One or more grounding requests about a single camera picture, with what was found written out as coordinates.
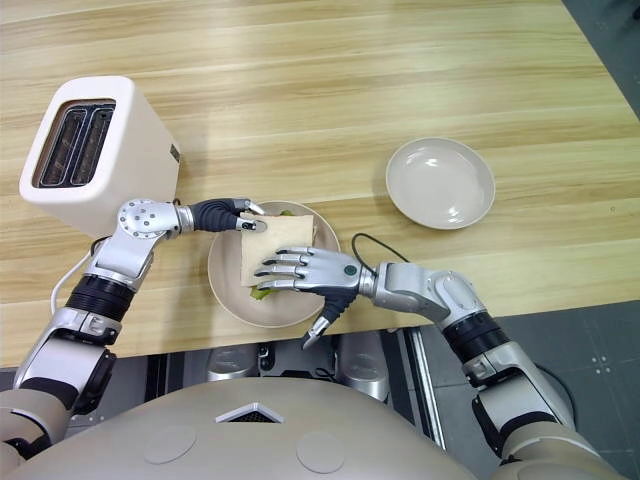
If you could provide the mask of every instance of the wood grain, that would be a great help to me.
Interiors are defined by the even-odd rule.
[[[85,75],[136,81],[183,148],[183,201],[307,203],[345,249],[364,230],[465,273],[494,315],[640,297],[640,127],[559,0],[10,0],[0,12],[2,366],[22,360],[49,320],[50,289],[88,247],[18,194],[53,92]],[[391,204],[386,161],[422,136],[489,162],[497,197],[482,222],[439,232]],[[211,240],[159,247],[117,354],[308,328],[231,318],[208,286]],[[360,299],[331,331],[421,323]]]

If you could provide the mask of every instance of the white bread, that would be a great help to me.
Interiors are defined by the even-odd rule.
[[[242,213],[241,216],[267,224],[267,230],[261,233],[242,231],[240,285],[243,287],[266,280],[254,276],[253,272],[262,266],[265,258],[275,255],[276,250],[313,244],[313,215],[268,217]]]

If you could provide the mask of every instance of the plate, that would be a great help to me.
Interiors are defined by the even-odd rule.
[[[293,202],[265,202],[260,206],[267,214],[279,215],[290,210],[294,215],[313,215],[316,226],[314,246],[340,251],[338,237],[327,221],[310,208]],[[231,315],[258,327],[289,327],[316,315],[324,299],[313,293],[284,291],[267,295],[262,300],[252,298],[251,288],[240,286],[242,261],[241,233],[228,230],[219,233],[209,250],[209,284],[213,294]]]
[[[447,138],[421,138],[389,160],[387,191],[414,222],[452,230],[484,217],[496,187],[489,166],[471,148]]]

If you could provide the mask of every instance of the robotic arm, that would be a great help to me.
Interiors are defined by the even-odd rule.
[[[325,308],[302,341],[307,348],[360,294],[374,305],[432,320],[478,389],[472,408],[485,439],[503,459],[498,479],[619,477],[576,431],[564,402],[522,348],[502,331],[471,283],[452,271],[412,263],[368,270],[349,255],[294,247],[267,259],[258,276],[285,275],[259,289],[325,297]]]
[[[122,205],[113,236],[97,244],[67,303],[19,367],[14,389],[0,395],[0,473],[62,440],[73,414],[97,407],[116,360],[106,346],[120,333],[155,246],[193,230],[266,228],[240,218],[244,210],[264,214],[248,199],[190,206],[137,199]]]

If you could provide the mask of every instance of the white toaster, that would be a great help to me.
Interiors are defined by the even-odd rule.
[[[93,238],[111,235],[132,198],[172,201],[180,148],[126,77],[84,77],[53,96],[20,195]]]

